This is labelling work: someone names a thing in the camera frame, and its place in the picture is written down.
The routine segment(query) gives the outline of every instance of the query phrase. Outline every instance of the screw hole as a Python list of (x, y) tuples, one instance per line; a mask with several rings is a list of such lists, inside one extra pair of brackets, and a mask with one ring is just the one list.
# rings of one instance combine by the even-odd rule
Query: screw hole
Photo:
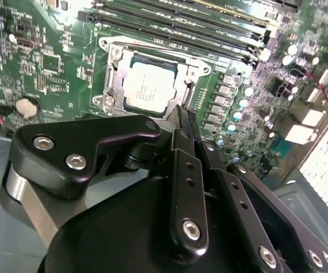
[(187, 162), (186, 165), (189, 169), (194, 169), (194, 166), (192, 165), (192, 163)]
[(189, 139), (189, 135), (188, 135), (186, 132), (181, 131), (181, 135), (182, 135), (182, 137), (184, 137), (185, 139)]
[(244, 202), (240, 202), (240, 205), (244, 208), (244, 209), (248, 209), (248, 205), (247, 204), (245, 204)]
[(158, 158), (158, 164), (161, 165), (161, 164), (163, 164), (164, 162), (165, 162), (165, 157), (164, 157), (164, 156), (160, 156), (160, 157)]
[(187, 178), (187, 183), (190, 184), (191, 186), (194, 186), (194, 181), (190, 178)]

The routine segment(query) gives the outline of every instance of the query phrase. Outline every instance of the green circuit board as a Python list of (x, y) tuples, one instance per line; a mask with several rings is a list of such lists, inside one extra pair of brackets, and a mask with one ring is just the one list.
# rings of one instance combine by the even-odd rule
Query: green circuit board
[[(144, 102), (161, 89), (145, 78), (153, 72), (143, 69), (157, 66), (169, 71), (163, 72), (168, 80), (158, 75), (158, 86), (178, 82), (181, 91), (173, 94), (196, 111), (203, 138), (223, 141), (224, 162), (240, 160), (259, 173), (264, 157), (285, 157), (293, 145), (270, 138), (264, 128), (312, 91), (306, 77), (289, 73), (292, 65), (284, 58), (291, 45), (297, 46), (292, 64), (321, 75), (328, 69), (328, 0), (0, 0), (0, 104), (15, 106), (27, 97), (38, 104), (32, 117), (15, 111), (5, 125), (138, 113), (164, 118), (154, 112), (163, 106), (159, 99), (151, 101), (155, 107)], [(107, 102), (119, 96), (108, 90), (108, 71), (117, 73), (122, 65), (111, 55), (114, 47), (124, 50), (119, 58), (139, 56), (143, 65), (134, 76), (145, 78), (138, 85), (148, 92), (133, 90), (116, 110), (117, 101)], [(306, 55), (320, 62), (315, 66)], [(134, 71), (135, 61), (128, 65)], [(271, 92), (275, 78), (298, 87), (293, 100)], [(138, 105), (147, 108), (140, 112)], [(234, 119), (234, 111), (241, 118)]]

